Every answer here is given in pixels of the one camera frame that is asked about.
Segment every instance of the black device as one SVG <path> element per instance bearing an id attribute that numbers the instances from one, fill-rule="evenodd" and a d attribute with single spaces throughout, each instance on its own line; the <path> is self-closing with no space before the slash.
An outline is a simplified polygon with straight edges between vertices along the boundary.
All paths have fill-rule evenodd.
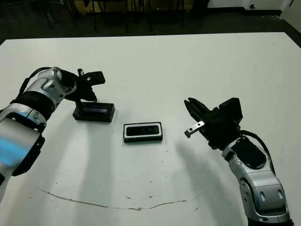
<path id="1" fill-rule="evenodd" d="M 87 87 L 85 87 L 85 92 L 87 93 L 93 92 L 91 86 L 105 83 L 102 72 L 84 74 L 82 69 L 78 69 L 78 73 L 80 79 L 85 81 L 84 84 L 87 84 Z M 94 102 L 81 102 L 79 98 L 76 98 L 76 108 L 73 112 L 75 120 L 112 122 L 115 113 L 114 104 L 97 103 L 96 100 L 95 95 L 94 98 L 91 99 L 91 101 Z"/>
<path id="2" fill-rule="evenodd" d="M 162 126 L 160 122 L 143 122 L 124 124 L 124 143 L 142 141 L 162 141 Z"/>

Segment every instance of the black cable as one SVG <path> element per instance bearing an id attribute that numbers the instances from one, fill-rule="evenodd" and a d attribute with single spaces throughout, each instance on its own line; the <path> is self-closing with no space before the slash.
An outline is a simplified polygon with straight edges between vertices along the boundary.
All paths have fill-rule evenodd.
<path id="1" fill-rule="evenodd" d="M 50 67 L 40 67 L 40 68 L 38 68 L 37 70 L 35 70 L 28 78 L 26 78 L 26 79 L 24 80 L 24 82 L 22 83 L 21 87 L 20 87 L 20 91 L 19 91 L 19 94 L 18 94 L 17 98 L 18 98 L 19 96 L 21 96 L 21 95 L 24 93 L 24 91 L 25 91 L 25 89 L 26 89 L 26 87 L 27 87 L 27 85 L 28 85 L 28 83 L 29 83 L 29 80 L 30 80 L 31 78 L 33 78 L 37 73 L 39 73 L 39 72 L 41 72 L 41 71 L 44 71 L 44 70 L 46 70 L 46 69 L 49 69 L 49 68 L 50 68 Z"/>
<path id="2" fill-rule="evenodd" d="M 269 159 L 270 159 L 270 161 L 271 161 L 271 169 L 272 169 L 273 173 L 276 175 L 276 172 L 275 172 L 275 169 L 274 169 L 274 165 L 273 165 L 273 161 L 272 161 L 271 155 L 270 155 L 270 153 L 269 153 L 269 150 L 268 150 L 267 146 L 266 146 L 265 143 L 263 142 L 263 140 L 261 140 L 260 137 L 257 136 L 256 134 L 254 134 L 254 133 L 252 133 L 252 132 L 250 132 L 250 131 L 247 131 L 247 130 L 241 130 L 240 133 L 241 133 L 242 135 L 246 135 L 246 136 L 253 137 L 254 139 L 256 139 L 256 140 L 260 143 L 260 145 L 263 147 L 265 153 L 268 155 L 268 157 L 269 157 Z"/>

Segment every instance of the silver robot arm segment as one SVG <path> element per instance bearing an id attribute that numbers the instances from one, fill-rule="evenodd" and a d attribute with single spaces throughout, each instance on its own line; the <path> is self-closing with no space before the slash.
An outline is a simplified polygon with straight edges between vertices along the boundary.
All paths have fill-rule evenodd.
<path id="1" fill-rule="evenodd" d="M 256 134 L 240 130 L 243 115 L 239 99 L 231 98 L 213 110 L 194 98 L 184 103 L 198 122 L 186 130 L 185 135 L 189 138 L 199 131 L 212 149 L 222 151 L 238 180 L 249 226 L 293 226 L 268 148 Z M 263 149 L 246 136 L 256 139 Z"/>
<path id="2" fill-rule="evenodd" d="M 61 101 L 77 88 L 77 76 L 58 67 L 41 68 L 24 92 L 0 112 L 0 201 L 11 176 L 25 173 L 40 153 L 42 131 Z"/>
<path id="3" fill-rule="evenodd" d="M 249 222 L 276 224 L 289 222 L 283 187 L 271 168 L 271 159 L 265 154 L 267 161 L 259 169 L 250 168 L 238 158 L 233 147 L 245 136 L 237 139 L 222 151 L 222 156 L 229 162 L 232 173 L 238 180 L 240 194 Z"/>

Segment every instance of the white table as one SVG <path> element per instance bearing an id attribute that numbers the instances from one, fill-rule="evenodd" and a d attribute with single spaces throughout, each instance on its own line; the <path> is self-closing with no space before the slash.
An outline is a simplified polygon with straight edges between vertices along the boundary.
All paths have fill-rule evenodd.
<path id="1" fill-rule="evenodd" d="M 102 70 L 106 84 L 94 91 L 116 113 L 111 124 L 75 121 L 75 104 L 64 101 L 48 121 L 34 166 L 11 179 L 0 225 L 246 224 L 238 183 L 221 152 L 201 135 L 184 135 L 195 123 L 187 97 L 210 108 L 240 98 L 241 126 L 270 148 L 300 225 L 300 59 L 284 33 L 5 41 L 1 107 L 36 68 L 56 65 L 74 73 Z M 146 121 L 162 122 L 163 142 L 124 144 L 123 124 Z"/>

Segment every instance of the chair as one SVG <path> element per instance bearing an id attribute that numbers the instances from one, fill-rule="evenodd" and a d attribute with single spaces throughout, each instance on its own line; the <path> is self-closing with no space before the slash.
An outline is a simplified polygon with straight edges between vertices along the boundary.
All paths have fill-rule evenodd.
<path id="1" fill-rule="evenodd" d="M 13 8 L 17 5 L 20 5 L 20 4 L 25 4 L 25 3 L 28 3 L 28 2 L 34 2 L 34 1 L 38 1 L 40 3 L 46 3 L 47 7 L 48 7 L 48 10 L 50 12 L 50 15 L 51 17 L 53 18 L 53 20 L 56 22 L 56 19 L 53 15 L 53 11 L 52 11 L 52 8 L 50 6 L 50 3 L 49 3 L 49 0 L 5 0 L 5 1 L 1 1 L 2 4 L 0 4 L 0 8 Z M 49 27 L 52 28 L 52 25 L 51 25 L 51 22 L 49 21 L 49 18 L 48 18 L 48 13 L 45 9 L 45 7 L 43 6 L 43 12 L 44 12 L 44 15 L 45 15 L 45 18 L 49 24 Z"/>
<path id="2" fill-rule="evenodd" d="M 128 24 L 127 24 L 127 13 L 128 13 L 127 7 L 128 7 L 128 5 L 127 5 L 127 0 L 84 0 L 84 3 L 85 3 L 86 7 L 89 5 L 90 1 L 92 1 L 95 32 L 97 31 L 96 13 L 95 13 L 95 6 L 94 6 L 95 2 L 97 2 L 100 11 L 104 12 L 104 13 L 105 13 L 105 3 L 106 2 L 124 2 L 125 5 L 126 5 L 126 19 L 125 19 L 126 33 L 128 32 Z"/>

